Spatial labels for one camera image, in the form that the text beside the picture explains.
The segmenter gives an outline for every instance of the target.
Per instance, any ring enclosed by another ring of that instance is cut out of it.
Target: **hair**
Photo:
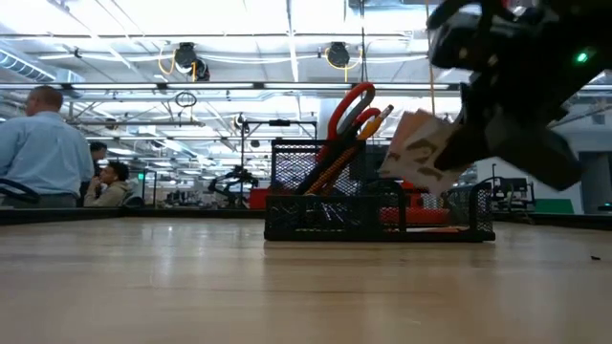
[[[89,151],[90,152],[99,152],[102,149],[104,149],[104,150],[108,149],[108,146],[104,142],[95,141],[95,142],[91,142],[89,144]]]
[[[64,104],[64,96],[51,86],[38,86],[32,90],[32,94],[42,100],[47,105],[51,105],[59,111]]]
[[[125,182],[128,178],[130,178],[130,171],[125,163],[119,161],[109,161],[106,167],[112,168],[117,175],[117,179],[122,182]]]

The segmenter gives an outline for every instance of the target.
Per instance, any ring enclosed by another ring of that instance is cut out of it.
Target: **blue shirt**
[[[22,183],[40,195],[79,195],[94,175],[83,135],[54,112],[0,123],[0,178]]]

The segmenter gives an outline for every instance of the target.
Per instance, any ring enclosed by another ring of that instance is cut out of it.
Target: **green panel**
[[[535,201],[536,213],[548,214],[574,214],[574,206],[570,199],[537,199]]]

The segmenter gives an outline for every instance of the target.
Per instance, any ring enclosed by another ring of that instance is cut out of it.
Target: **person sitting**
[[[99,167],[99,161],[106,159],[106,151],[108,150],[108,146],[106,143],[94,141],[89,144],[89,151],[92,154],[92,161],[94,162],[94,176],[99,177],[99,172],[101,168]],[[78,206],[83,206],[85,203],[85,194],[87,193],[87,188],[89,187],[89,181],[92,176],[87,178],[87,182],[83,182],[80,185],[80,199],[78,200]]]
[[[5,197],[13,208],[76,207],[81,182],[94,175],[87,140],[59,114],[62,94],[50,86],[34,88],[25,117],[0,125],[0,178],[36,192],[36,204]]]
[[[120,206],[125,199],[125,195],[130,190],[126,182],[129,178],[129,168],[125,163],[110,161],[106,167],[102,168],[99,177],[94,177],[89,183],[85,194],[85,206]],[[99,197],[96,190],[101,184],[106,185],[106,189],[101,192]]]

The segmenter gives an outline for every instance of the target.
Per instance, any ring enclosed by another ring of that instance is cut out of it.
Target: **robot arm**
[[[478,3],[481,14],[459,10]],[[567,141],[547,128],[563,103],[610,67],[601,23],[612,3],[542,1],[517,16],[500,0],[447,0],[430,16],[429,59],[473,71],[461,87],[459,129],[435,165],[442,170],[499,157],[562,190],[581,168]]]

